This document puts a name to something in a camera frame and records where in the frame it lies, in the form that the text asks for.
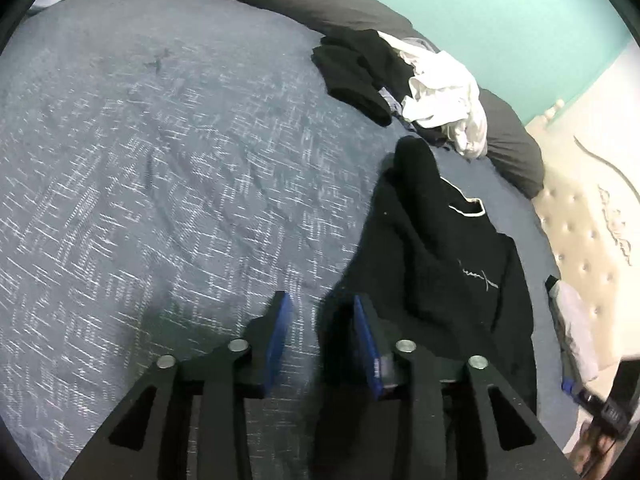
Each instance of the silver bolt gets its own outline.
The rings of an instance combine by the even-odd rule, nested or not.
[[[228,345],[229,350],[232,352],[243,352],[249,348],[249,343],[244,339],[232,339]]]
[[[481,355],[472,355],[469,358],[469,364],[478,370],[484,370],[488,367],[489,361],[486,360],[486,357],[482,357]]]
[[[401,339],[396,343],[396,348],[405,354],[410,354],[417,348],[417,346],[410,339]]]
[[[175,357],[169,354],[162,355],[158,358],[158,361],[156,361],[156,365],[158,365],[158,368],[162,368],[162,370],[171,368],[175,365]]]

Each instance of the gray bed sheet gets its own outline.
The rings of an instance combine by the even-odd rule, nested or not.
[[[405,135],[328,95],[319,34],[233,0],[67,0],[0,57],[0,415],[59,479],[153,359],[239,335],[280,288],[296,305],[273,397],[251,402],[256,479],[304,478],[316,307],[360,237]],[[488,160],[435,150],[516,241],[540,420],[561,446],[543,286],[557,272],[531,204]]]

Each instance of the triangular cutout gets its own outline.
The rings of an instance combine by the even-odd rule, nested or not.
[[[146,427],[149,424],[155,398],[156,387],[147,387],[113,430],[109,436],[109,442],[114,446],[140,451],[145,443]]]
[[[516,409],[509,403],[499,388],[489,388],[491,407],[494,410],[495,425],[498,428],[500,447],[505,451],[530,446],[536,441],[533,431],[522,420]]]

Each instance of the tufted headboard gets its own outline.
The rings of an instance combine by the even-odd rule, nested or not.
[[[560,116],[564,103],[534,118],[527,131],[542,149],[545,186],[533,203],[563,280],[588,308],[600,369],[640,354],[640,202],[617,167],[615,150],[600,147]]]

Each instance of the teal wall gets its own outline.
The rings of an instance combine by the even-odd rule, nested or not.
[[[608,0],[380,0],[527,123],[584,92],[631,35]]]

